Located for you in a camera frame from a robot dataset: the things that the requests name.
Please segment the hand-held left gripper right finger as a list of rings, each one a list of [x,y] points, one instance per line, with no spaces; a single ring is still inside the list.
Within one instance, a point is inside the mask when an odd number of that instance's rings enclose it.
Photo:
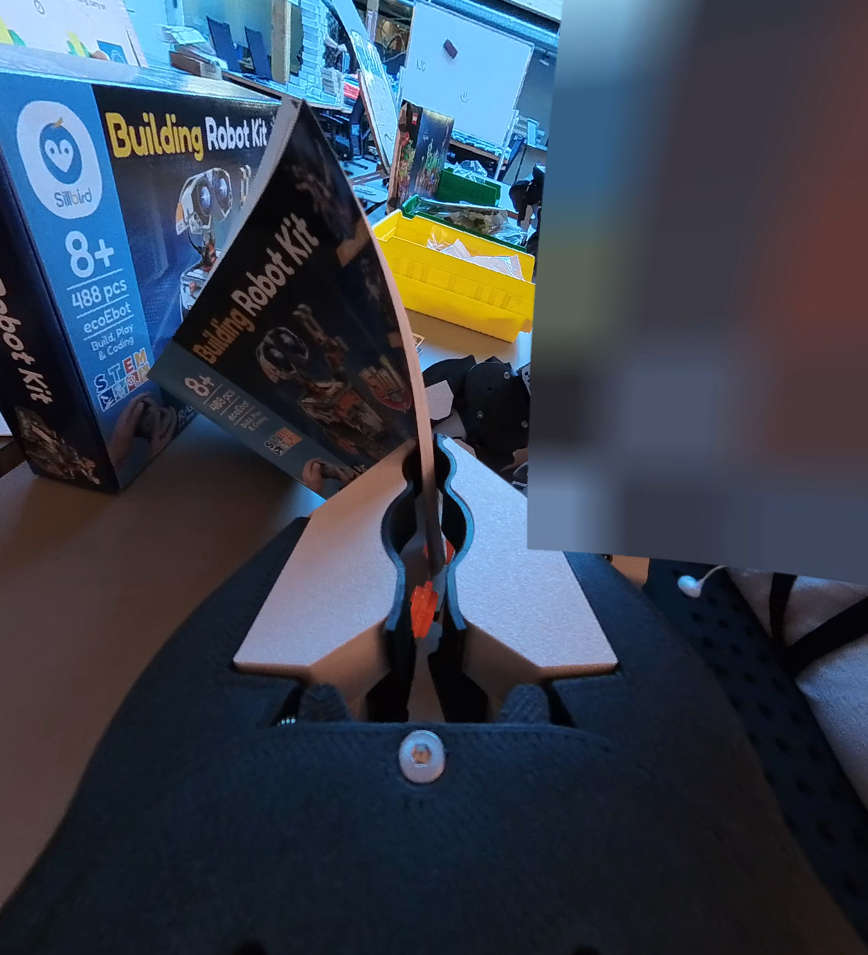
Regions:
[[[617,658],[562,552],[526,546],[526,497],[439,436],[446,569],[434,685],[449,722],[481,722],[520,685],[613,671]]]

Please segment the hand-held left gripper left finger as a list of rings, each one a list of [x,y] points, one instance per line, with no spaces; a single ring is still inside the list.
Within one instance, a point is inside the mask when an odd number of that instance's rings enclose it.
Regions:
[[[357,718],[404,722],[410,595],[425,580],[410,440],[316,509],[237,651],[237,669],[336,687]]]

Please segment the robot kit instruction booklet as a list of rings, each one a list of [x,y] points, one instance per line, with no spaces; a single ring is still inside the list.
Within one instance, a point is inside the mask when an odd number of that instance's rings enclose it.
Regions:
[[[154,380],[322,497],[414,441],[437,574],[439,493],[415,339],[308,104],[279,107],[237,226]]]

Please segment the plain office desk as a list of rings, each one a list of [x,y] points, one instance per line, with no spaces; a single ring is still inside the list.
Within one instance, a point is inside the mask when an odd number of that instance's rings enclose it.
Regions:
[[[393,727],[231,657],[317,497],[205,420],[107,496],[0,479],[0,953],[568,953],[571,834],[435,819]]]

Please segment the orange gear toy assembly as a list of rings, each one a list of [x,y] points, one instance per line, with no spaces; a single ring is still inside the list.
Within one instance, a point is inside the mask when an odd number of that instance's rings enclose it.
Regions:
[[[428,545],[420,537],[412,539],[404,550],[406,594],[409,599],[411,631],[416,641],[428,637],[438,621],[438,614],[446,590],[447,569],[455,554],[450,540],[441,536],[444,549],[444,564],[432,576],[428,567]]]

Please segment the black fabric object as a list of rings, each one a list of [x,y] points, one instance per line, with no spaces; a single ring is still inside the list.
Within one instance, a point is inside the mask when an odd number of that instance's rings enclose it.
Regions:
[[[447,359],[424,371],[436,435],[460,441],[478,460],[523,491],[527,481],[530,365],[496,357]]]

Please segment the black perforated fabric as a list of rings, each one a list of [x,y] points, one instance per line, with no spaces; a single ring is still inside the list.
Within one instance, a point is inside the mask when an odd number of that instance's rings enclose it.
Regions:
[[[868,943],[868,812],[787,674],[777,647],[723,572],[698,598],[681,576],[706,567],[652,560],[645,593],[713,672],[745,726],[786,824]]]

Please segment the yellow plastic bin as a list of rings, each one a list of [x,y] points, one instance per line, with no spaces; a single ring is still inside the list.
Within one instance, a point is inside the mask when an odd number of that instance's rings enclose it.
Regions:
[[[471,251],[486,253],[488,243],[494,243],[516,254],[523,280],[428,248],[428,236],[435,226],[445,228],[452,239],[461,239]],[[531,331],[533,256],[421,216],[405,218],[401,211],[383,218],[373,230],[406,308],[506,342]]]

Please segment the person's grey clothing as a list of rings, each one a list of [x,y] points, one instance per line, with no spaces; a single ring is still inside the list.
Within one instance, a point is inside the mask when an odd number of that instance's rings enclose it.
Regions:
[[[730,568],[732,581],[773,636],[768,598],[774,575]],[[791,589],[781,644],[792,648],[836,613],[868,596],[868,586],[798,578]],[[842,764],[853,788],[868,810],[868,635],[845,644],[805,668],[797,683]]]

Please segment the clear plastic bags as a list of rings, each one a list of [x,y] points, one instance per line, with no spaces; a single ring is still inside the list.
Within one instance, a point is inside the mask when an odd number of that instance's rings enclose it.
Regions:
[[[488,243],[488,245],[490,248],[486,253],[471,251],[461,239],[452,239],[447,230],[440,226],[434,226],[428,236],[430,249],[460,261],[523,280],[523,270],[518,256],[497,244]]]

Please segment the blue robot kit box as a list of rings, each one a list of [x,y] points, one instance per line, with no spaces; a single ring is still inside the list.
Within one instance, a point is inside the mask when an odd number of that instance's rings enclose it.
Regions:
[[[0,413],[36,473],[117,492],[192,417],[149,376],[229,242],[277,106],[0,46]]]

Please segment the green plastic bin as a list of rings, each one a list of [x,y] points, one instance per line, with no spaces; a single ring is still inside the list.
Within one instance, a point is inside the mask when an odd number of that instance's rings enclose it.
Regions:
[[[527,233],[500,207],[501,187],[496,181],[460,175],[446,168],[434,197],[420,194],[402,206],[405,218],[421,216],[503,245],[525,247]]]

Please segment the dark flower print box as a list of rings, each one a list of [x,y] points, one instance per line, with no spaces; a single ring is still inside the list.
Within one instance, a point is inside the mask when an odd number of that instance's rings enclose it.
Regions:
[[[389,181],[387,212],[413,196],[435,197],[440,185],[454,118],[404,100]]]

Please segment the white whiteboard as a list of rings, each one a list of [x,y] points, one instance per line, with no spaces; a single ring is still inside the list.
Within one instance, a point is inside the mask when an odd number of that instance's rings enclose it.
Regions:
[[[400,95],[454,118],[454,130],[507,142],[533,45],[452,11],[414,6]]]

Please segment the printed cardboard box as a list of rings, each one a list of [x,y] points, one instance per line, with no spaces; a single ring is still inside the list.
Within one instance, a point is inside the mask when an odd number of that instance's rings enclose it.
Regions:
[[[0,43],[147,65],[122,1],[0,1]]]

